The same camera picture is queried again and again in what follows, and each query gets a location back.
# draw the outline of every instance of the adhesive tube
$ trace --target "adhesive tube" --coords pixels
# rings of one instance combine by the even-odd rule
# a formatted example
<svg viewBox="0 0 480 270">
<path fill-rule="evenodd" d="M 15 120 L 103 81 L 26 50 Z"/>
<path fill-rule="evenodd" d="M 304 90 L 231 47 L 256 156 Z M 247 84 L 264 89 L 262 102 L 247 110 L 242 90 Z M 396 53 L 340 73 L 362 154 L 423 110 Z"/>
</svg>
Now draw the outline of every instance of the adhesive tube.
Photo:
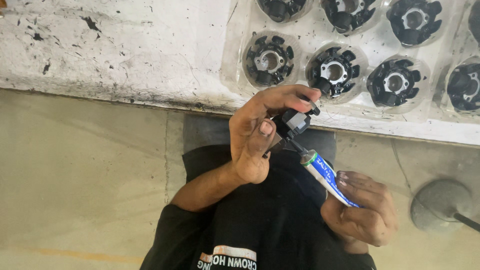
<svg viewBox="0 0 480 270">
<path fill-rule="evenodd" d="M 335 196 L 343 204 L 348 207 L 359 207 L 358 204 L 351 202 L 340 192 L 335 182 L 336 173 L 315 150 L 308 151 L 308 154 L 302 157 L 300 163 L 328 190 L 330 194 Z"/>
</svg>

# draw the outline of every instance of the black plastic component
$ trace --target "black plastic component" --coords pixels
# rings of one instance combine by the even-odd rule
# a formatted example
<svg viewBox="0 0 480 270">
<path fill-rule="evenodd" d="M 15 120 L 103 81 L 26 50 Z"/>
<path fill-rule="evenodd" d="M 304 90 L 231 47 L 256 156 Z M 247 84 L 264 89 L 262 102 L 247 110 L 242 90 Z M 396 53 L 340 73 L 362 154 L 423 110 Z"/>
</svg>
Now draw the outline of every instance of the black plastic component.
<svg viewBox="0 0 480 270">
<path fill-rule="evenodd" d="M 292 17 L 303 9 L 306 0 L 258 0 L 262 10 L 277 23 Z"/>
<path fill-rule="evenodd" d="M 480 64 L 458 66 L 450 75 L 447 94 L 458 110 L 480 109 Z"/>
<path fill-rule="evenodd" d="M 268 151 L 278 152 L 292 140 L 295 136 L 302 134 L 310 126 L 311 115 L 320 115 L 320 109 L 311 102 L 307 97 L 303 96 L 301 99 L 308 101 L 312 105 L 312 109 L 307 113 L 298 112 L 294 109 L 288 109 L 284 113 L 275 116 L 272 121 L 276 125 L 276 135 L 281 140 L 276 145 L 271 146 Z"/>
<path fill-rule="evenodd" d="M 337 32 L 344 34 L 348 30 L 355 30 L 362 27 L 364 23 L 371 19 L 373 13 L 375 13 L 375 8 L 371 10 L 368 8 L 375 1 L 376 0 L 364 0 L 361 2 L 361 10 L 357 13 L 354 13 L 354 11 L 359 8 L 359 6 L 357 6 L 359 5 L 359 2 L 355 2 L 354 0 L 325 0 L 323 1 L 322 6 L 325 9 L 328 20 L 333 26 L 335 26 Z M 349 9 L 353 8 L 355 10 L 351 10 L 351 12 L 344 10 L 339 11 L 338 7 L 340 5 L 355 5 L 353 7 L 348 7 Z"/>
<path fill-rule="evenodd" d="M 412 21 L 424 20 L 426 23 L 413 22 L 412 28 L 405 27 L 406 22 L 403 17 L 411 9 L 421 10 L 426 15 L 423 16 L 415 11 L 415 14 L 412 15 Z M 388 11 L 387 18 L 390 20 L 393 32 L 398 40 L 403 45 L 414 46 L 425 42 L 440 29 L 442 20 L 435 21 L 440 12 L 442 12 L 442 5 L 439 1 L 428 3 L 426 0 L 400 0 Z"/>
<path fill-rule="evenodd" d="M 279 36 L 273 36 L 272 41 L 267 43 L 268 37 L 263 36 L 255 41 L 255 45 L 258 45 L 257 51 L 253 51 L 252 47 L 248 49 L 247 60 L 250 59 L 251 63 L 247 64 L 247 72 L 250 77 L 255 78 L 255 82 L 262 86 L 271 86 L 272 84 L 280 84 L 284 81 L 285 77 L 290 76 L 293 70 L 293 64 L 288 66 L 288 59 L 292 60 L 294 57 L 293 49 L 288 46 L 286 50 L 281 45 L 285 43 L 285 40 Z M 281 67 L 276 70 L 259 70 L 255 63 L 255 58 L 260 57 L 265 51 L 273 51 L 280 57 Z"/>
<path fill-rule="evenodd" d="M 419 88 L 414 88 L 415 83 L 421 80 L 421 74 L 418 70 L 411 71 L 408 67 L 413 66 L 410 60 L 390 60 L 378 66 L 367 79 L 367 88 L 372 95 L 375 103 L 387 107 L 400 106 L 417 96 Z M 386 79 L 391 74 L 401 74 L 408 86 L 399 93 L 388 90 L 385 85 L 389 82 Z"/>
<path fill-rule="evenodd" d="M 357 56 L 350 50 L 338 54 L 340 49 L 340 47 L 332 47 L 319 54 L 315 59 L 315 64 L 307 72 L 307 79 L 313 81 L 312 87 L 320 89 L 324 95 L 330 95 L 332 98 L 350 91 L 355 84 L 350 84 L 348 81 L 360 75 L 360 66 L 352 66 L 350 63 L 350 61 L 355 60 Z M 342 74 L 343 80 L 336 84 L 332 84 L 331 80 L 322 77 L 322 65 L 331 62 L 337 62 L 339 65 L 342 65 L 346 71 L 345 75 Z"/>
</svg>

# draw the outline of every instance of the fingernail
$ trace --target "fingernail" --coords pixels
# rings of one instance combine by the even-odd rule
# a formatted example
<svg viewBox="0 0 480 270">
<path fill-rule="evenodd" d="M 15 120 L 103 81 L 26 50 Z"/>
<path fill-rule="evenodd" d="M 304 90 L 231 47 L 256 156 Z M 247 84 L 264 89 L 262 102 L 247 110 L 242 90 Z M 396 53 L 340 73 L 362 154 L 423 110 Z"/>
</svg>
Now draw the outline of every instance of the fingernail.
<svg viewBox="0 0 480 270">
<path fill-rule="evenodd" d="M 345 172 L 339 171 L 337 175 L 343 180 L 348 180 L 348 176 Z"/>
<path fill-rule="evenodd" d="M 307 106 L 310 106 L 310 107 L 312 106 L 312 105 L 310 104 L 310 102 L 308 102 L 308 101 L 306 101 L 306 100 L 303 100 L 303 99 L 300 99 L 300 100 L 301 100 L 301 102 L 302 102 L 303 104 L 305 104 L 305 105 L 307 105 Z"/>
<path fill-rule="evenodd" d="M 260 124 L 260 128 L 258 129 L 258 132 L 265 137 L 269 137 L 270 134 L 272 134 L 272 132 L 273 132 L 273 127 L 269 122 L 263 121 Z"/>
</svg>

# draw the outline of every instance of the concrete floor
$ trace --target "concrete floor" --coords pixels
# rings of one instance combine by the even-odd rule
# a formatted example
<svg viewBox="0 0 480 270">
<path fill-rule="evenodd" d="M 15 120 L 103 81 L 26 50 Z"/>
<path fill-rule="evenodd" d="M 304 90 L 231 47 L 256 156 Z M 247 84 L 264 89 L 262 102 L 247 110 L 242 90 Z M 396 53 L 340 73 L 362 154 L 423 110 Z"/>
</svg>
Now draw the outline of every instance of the concrete floor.
<svg viewBox="0 0 480 270">
<path fill-rule="evenodd" d="M 185 181 L 183 114 L 0 90 L 0 269 L 138 269 Z M 412 190 L 455 177 L 480 194 L 480 150 L 337 134 L 336 169 L 386 183 L 400 216 L 379 269 L 477 269 L 480 234 L 419 231 Z"/>
</svg>

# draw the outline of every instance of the black t-shirt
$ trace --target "black t-shirt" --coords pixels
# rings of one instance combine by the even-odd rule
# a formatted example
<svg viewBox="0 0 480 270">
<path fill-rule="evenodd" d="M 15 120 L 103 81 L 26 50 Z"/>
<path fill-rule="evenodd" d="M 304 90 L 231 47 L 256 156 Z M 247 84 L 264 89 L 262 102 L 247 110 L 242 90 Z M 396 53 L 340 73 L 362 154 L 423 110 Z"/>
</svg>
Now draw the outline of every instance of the black t-shirt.
<svg viewBox="0 0 480 270">
<path fill-rule="evenodd" d="M 229 146 L 183 156 L 187 181 L 231 160 Z M 261 184 L 240 186 L 202 213 L 167 205 L 141 270 L 376 270 L 352 255 L 320 215 L 325 189 L 284 150 L 273 154 Z"/>
</svg>

